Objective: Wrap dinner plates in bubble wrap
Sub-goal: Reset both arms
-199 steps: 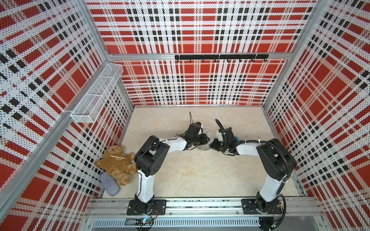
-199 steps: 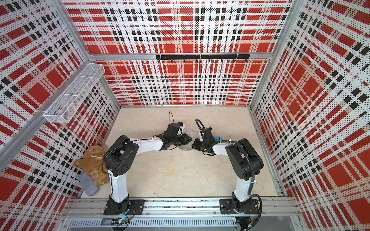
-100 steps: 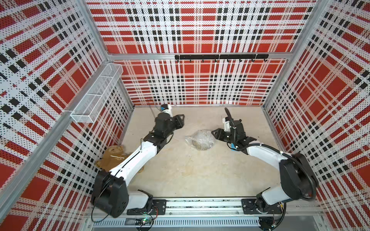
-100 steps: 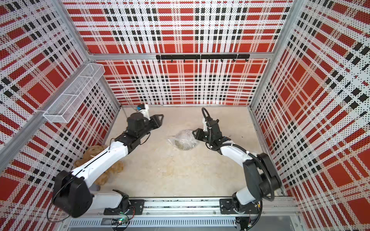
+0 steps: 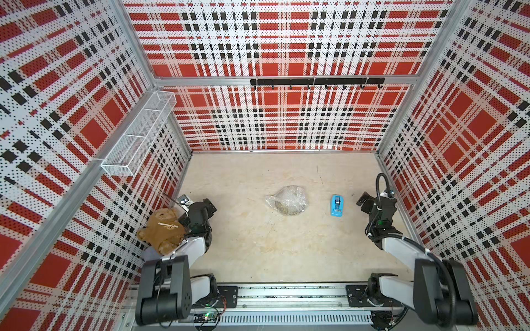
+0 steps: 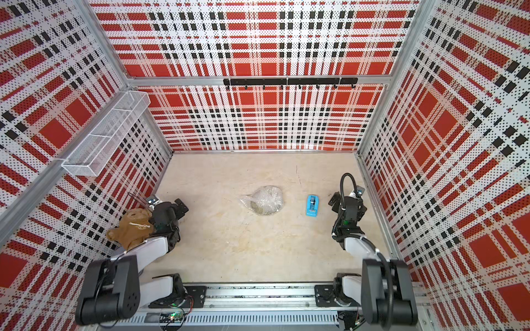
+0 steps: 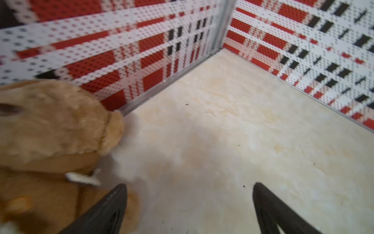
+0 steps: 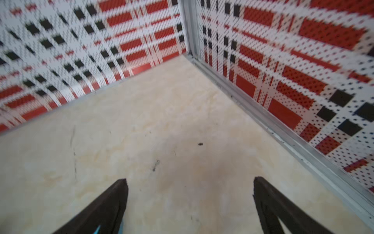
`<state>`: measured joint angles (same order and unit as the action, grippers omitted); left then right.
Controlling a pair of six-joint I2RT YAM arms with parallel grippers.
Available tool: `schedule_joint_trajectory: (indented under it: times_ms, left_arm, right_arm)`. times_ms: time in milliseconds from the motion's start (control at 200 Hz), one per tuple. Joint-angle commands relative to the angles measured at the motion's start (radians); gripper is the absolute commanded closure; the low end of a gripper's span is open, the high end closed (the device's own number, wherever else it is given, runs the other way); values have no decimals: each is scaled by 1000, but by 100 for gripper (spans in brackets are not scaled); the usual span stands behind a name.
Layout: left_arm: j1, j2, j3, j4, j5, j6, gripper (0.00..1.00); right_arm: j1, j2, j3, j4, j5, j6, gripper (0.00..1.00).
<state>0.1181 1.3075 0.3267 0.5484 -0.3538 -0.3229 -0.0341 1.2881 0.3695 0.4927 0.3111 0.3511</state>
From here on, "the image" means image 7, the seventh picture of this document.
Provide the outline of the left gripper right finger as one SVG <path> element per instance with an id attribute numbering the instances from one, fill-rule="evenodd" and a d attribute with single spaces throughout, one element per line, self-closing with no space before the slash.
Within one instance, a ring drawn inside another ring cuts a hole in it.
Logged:
<path id="1" fill-rule="evenodd" d="M 255 183 L 252 193 L 258 224 L 262 234 L 319 234 L 286 203 L 262 183 Z"/>

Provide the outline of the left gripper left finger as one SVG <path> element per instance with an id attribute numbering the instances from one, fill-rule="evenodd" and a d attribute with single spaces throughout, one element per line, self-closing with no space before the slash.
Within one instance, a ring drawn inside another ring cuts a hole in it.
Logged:
<path id="1" fill-rule="evenodd" d="M 127 186 L 119 184 L 59 233 L 118 234 L 127 208 L 127 199 Z"/>

